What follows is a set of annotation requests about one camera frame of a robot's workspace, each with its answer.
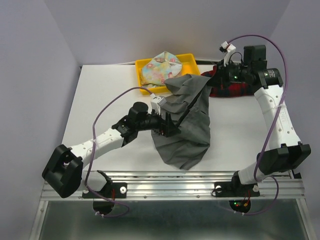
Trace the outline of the red black plaid skirt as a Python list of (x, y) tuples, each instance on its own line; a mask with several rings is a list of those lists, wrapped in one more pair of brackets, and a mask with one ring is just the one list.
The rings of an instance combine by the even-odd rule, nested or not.
[[(212, 78), (217, 77), (218, 75), (223, 75), (224, 72), (224, 69), (218, 69), (218, 66), (215, 65), (212, 70), (201, 73), (201, 76)], [(237, 98), (253, 95), (254, 92), (250, 85), (246, 83), (231, 83), (225, 88), (223, 88), (222, 84), (220, 84), (219, 87), (213, 86), (209, 96), (211, 98)]]

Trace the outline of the grey skirt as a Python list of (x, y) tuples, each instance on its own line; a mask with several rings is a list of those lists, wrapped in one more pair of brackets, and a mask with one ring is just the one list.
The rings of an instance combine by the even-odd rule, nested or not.
[(181, 133), (164, 137), (152, 132), (154, 146), (162, 161), (180, 170), (197, 165), (211, 145), (209, 116), (209, 77), (185, 74), (164, 81), (171, 95), (161, 107), (172, 121), (179, 123)]

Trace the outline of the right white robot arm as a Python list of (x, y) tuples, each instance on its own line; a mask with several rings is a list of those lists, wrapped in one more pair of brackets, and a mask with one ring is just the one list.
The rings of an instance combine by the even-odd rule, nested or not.
[(268, 133), (256, 163), (236, 171), (231, 180), (216, 182), (212, 195), (218, 198), (259, 196), (258, 183), (275, 174), (296, 169), (310, 154), (309, 144), (303, 144), (292, 124), (285, 103), (286, 88), (276, 68), (268, 68), (266, 46), (252, 45), (243, 48), (240, 64), (231, 57), (236, 47), (223, 42), (220, 51), (224, 59), (216, 74), (223, 83), (246, 83), (257, 100)]

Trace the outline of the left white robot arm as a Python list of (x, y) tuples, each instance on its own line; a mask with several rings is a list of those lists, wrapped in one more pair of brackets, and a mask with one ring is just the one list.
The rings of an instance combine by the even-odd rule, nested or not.
[(141, 131), (154, 131), (163, 137), (181, 132), (169, 113), (161, 116), (155, 110), (148, 112), (146, 103), (135, 102), (127, 115), (102, 134), (71, 147), (57, 146), (42, 172), (42, 178), (61, 198), (68, 198), (81, 186), (106, 197), (111, 193), (111, 178), (103, 171), (84, 171), (84, 168), (91, 168), (97, 158), (131, 143)]

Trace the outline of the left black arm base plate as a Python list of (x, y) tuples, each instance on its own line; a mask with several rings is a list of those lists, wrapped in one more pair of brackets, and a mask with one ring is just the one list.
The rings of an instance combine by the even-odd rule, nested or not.
[(127, 197), (128, 184), (126, 182), (113, 181), (105, 172), (98, 170), (90, 172), (88, 181), (89, 190), (85, 187), (82, 191), (84, 199), (98, 198), (97, 194), (108, 199), (125, 199)]

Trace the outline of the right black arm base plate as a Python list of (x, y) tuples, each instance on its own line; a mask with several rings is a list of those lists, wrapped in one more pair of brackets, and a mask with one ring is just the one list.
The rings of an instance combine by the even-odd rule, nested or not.
[(256, 183), (236, 185), (231, 181), (219, 181), (214, 183), (211, 195), (217, 198), (259, 197), (260, 191)]

